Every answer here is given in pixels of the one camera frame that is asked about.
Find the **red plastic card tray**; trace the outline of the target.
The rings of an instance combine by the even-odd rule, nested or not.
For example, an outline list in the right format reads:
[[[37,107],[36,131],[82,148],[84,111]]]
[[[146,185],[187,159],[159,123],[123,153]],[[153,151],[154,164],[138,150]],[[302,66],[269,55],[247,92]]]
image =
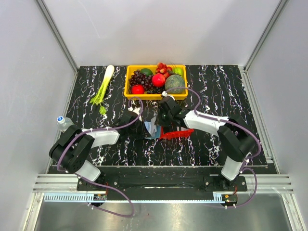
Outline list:
[[[194,129],[185,129],[180,131],[168,132],[166,128],[161,128],[159,139],[170,140],[173,138],[187,138],[194,132]]]

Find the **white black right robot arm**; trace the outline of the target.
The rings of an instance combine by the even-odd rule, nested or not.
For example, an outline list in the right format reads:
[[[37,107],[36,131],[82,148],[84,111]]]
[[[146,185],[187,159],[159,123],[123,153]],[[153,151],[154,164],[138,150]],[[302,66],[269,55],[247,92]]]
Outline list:
[[[220,147],[227,155],[221,170],[219,185],[228,191],[236,185],[236,177],[243,171],[244,161],[248,154],[260,142],[252,133],[241,116],[219,117],[188,107],[181,107],[171,96],[159,101],[158,124],[163,127],[178,126],[186,129],[197,129],[219,137]]]

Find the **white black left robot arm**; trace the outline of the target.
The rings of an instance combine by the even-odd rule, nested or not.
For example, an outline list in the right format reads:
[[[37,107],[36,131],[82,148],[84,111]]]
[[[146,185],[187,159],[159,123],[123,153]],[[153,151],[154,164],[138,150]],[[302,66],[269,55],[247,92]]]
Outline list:
[[[136,134],[142,126],[140,114],[126,112],[119,120],[119,127],[81,129],[69,126],[57,142],[51,147],[49,157],[59,164],[59,170],[88,179],[93,190],[104,185],[101,171],[87,160],[91,149],[103,145],[114,145],[121,137]]]

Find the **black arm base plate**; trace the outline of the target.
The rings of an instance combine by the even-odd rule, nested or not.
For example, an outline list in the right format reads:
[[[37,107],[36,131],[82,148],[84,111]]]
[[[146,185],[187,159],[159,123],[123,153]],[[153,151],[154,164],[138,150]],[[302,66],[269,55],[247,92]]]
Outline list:
[[[244,177],[237,177],[233,181],[227,181],[220,175],[117,175],[104,174],[98,177],[95,183],[126,189],[163,189],[184,188],[197,189],[206,192],[246,192],[247,185]]]

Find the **blue leather card holder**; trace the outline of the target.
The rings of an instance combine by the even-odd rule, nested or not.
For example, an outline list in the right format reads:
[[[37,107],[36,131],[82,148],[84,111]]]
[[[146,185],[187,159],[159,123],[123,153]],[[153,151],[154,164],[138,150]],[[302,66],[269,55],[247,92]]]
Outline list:
[[[144,122],[146,128],[145,138],[148,140],[158,139],[161,134],[161,126],[157,125],[157,117],[153,117],[150,121]]]

